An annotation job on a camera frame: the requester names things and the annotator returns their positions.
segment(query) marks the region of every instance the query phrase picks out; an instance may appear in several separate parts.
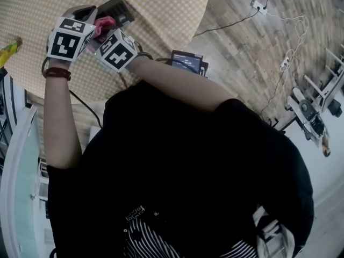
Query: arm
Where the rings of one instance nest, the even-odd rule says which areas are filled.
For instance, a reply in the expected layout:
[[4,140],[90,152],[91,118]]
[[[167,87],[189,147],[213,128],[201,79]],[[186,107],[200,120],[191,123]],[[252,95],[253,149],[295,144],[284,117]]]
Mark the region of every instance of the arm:
[[212,112],[233,96],[220,85],[200,75],[178,69],[144,56],[134,59],[128,70],[166,95],[201,110]]
[[[51,60],[49,67],[68,69],[70,63]],[[48,165],[72,168],[82,155],[65,78],[47,77],[44,100],[44,149]]]

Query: pink object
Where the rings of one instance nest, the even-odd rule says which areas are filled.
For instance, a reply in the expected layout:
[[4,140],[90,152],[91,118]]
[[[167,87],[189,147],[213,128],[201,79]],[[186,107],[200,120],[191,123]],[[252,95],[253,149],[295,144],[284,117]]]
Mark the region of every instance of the pink object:
[[97,19],[94,23],[94,25],[97,27],[94,38],[101,35],[102,28],[106,28],[115,24],[116,24],[116,21],[111,16],[105,16],[105,17]]

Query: electrical outlet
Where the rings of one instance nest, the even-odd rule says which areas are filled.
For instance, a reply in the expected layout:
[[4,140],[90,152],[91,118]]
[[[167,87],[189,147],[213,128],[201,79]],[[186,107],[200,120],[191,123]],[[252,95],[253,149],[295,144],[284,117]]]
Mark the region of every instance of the electrical outlet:
[[268,12],[268,9],[264,9],[264,6],[256,0],[252,0],[251,6],[255,8],[256,10],[259,10],[259,12],[262,13],[263,15],[266,15]]
[[289,65],[289,57],[285,57],[285,59],[282,61],[281,68]]

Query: red bracelet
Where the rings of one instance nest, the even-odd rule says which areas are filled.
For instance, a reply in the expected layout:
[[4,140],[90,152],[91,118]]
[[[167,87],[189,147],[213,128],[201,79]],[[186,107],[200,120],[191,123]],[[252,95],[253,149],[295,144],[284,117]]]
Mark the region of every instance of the red bracelet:
[[70,81],[70,72],[62,68],[49,68],[43,72],[43,76],[47,77],[64,77],[67,81]]

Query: wooden floor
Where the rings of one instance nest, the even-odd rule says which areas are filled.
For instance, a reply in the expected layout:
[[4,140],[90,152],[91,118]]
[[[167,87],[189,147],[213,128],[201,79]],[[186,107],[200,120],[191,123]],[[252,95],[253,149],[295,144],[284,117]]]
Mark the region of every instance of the wooden floor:
[[[226,26],[254,14],[251,1],[209,0],[197,33]],[[328,80],[329,74],[324,72],[325,48],[334,53],[339,52],[344,37],[344,13],[336,9],[335,0],[269,0],[268,12],[282,18],[306,15],[310,23],[305,42],[299,47],[294,64],[284,73],[277,87],[276,97],[262,114],[265,121],[272,119],[274,123],[277,118],[277,128],[281,128],[294,117],[292,112],[284,109],[292,88],[309,88],[303,76],[307,74],[318,84]],[[274,95],[282,74],[280,64],[286,52],[291,48],[296,49],[298,45],[295,24],[296,20],[281,21],[258,13],[231,28],[193,38],[185,50],[204,55],[204,61],[210,64],[207,74],[209,79],[216,81],[233,97],[260,113]],[[303,33],[302,26],[297,29]],[[43,104],[41,99],[32,95],[29,97],[37,105]],[[104,102],[90,106],[98,114],[103,113]],[[84,148],[88,142],[90,126],[97,126],[97,123],[82,105],[73,105],[73,110]]]

